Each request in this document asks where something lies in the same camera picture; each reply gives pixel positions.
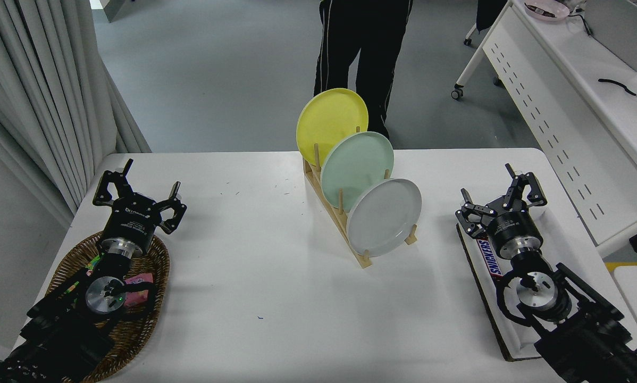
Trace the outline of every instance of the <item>snickers logo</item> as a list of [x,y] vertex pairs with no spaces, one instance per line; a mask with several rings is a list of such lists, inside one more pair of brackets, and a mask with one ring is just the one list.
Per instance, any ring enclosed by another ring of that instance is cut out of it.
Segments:
[[488,240],[477,239],[477,246],[479,246],[479,250],[484,255],[484,262],[487,264],[487,269],[489,269],[489,274],[496,277],[502,277],[503,272],[500,271],[500,266],[498,265],[498,260],[496,260],[496,255],[493,253],[493,249],[491,249],[491,243]]

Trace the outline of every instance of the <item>woven tray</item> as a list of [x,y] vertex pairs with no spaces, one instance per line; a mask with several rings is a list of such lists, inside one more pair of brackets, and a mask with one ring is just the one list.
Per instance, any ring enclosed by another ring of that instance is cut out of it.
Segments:
[[[60,286],[61,283],[66,281],[66,279],[72,276],[76,271],[87,266],[89,261],[97,256],[96,242],[99,240],[101,234],[102,233],[98,232],[78,243],[78,245],[73,247],[73,249],[63,257],[61,264],[58,265],[54,272],[51,283],[49,283],[47,294],[54,288]],[[110,337],[115,341],[115,347],[113,347],[97,368],[83,379],[83,383],[95,383],[120,371],[139,354],[139,351],[141,351],[151,337],[151,334],[153,334],[155,325],[158,323],[163,298],[165,297],[167,277],[170,274],[170,255],[167,252],[165,244],[158,237],[153,236],[148,254],[132,259],[132,268],[129,273],[127,273],[127,277],[133,277],[142,272],[150,272],[153,274],[153,283],[157,288],[153,312],[141,320],[119,322],[110,333]],[[133,307],[129,312],[141,311],[143,307],[143,305]],[[97,326],[100,327],[104,323],[105,322],[99,323]]]

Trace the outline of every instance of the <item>curtain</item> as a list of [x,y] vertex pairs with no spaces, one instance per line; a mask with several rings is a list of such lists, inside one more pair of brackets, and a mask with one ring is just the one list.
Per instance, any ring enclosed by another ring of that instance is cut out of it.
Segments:
[[0,159],[64,226],[110,153],[150,148],[97,49],[87,0],[0,0]]

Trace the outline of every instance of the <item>cable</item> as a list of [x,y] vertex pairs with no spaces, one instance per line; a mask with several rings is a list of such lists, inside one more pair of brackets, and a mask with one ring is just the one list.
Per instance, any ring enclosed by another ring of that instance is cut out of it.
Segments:
[[583,20],[583,28],[585,29],[586,34],[588,34],[588,37],[593,36],[593,31],[592,29],[590,29],[588,22],[586,22],[586,20],[584,19],[583,15],[581,14],[571,14],[569,15],[569,17],[580,17],[581,20]]
[[618,81],[615,81],[615,80],[610,80],[608,78],[598,78],[598,82],[609,82],[609,83],[614,84],[614,85],[619,85],[620,87],[623,88],[623,90],[625,90],[625,92],[627,94],[630,94],[630,95],[632,95],[634,97],[637,97],[637,94],[635,92],[633,92],[632,90],[628,89],[628,87],[625,84],[621,83],[621,82],[618,82]]

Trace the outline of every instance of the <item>caster wheel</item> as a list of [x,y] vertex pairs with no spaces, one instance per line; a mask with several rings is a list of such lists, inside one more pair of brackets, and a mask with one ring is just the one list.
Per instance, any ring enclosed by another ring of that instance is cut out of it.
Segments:
[[453,98],[456,101],[460,100],[460,97],[462,97],[462,96],[463,96],[463,90],[462,89],[454,89],[450,93],[450,97]]

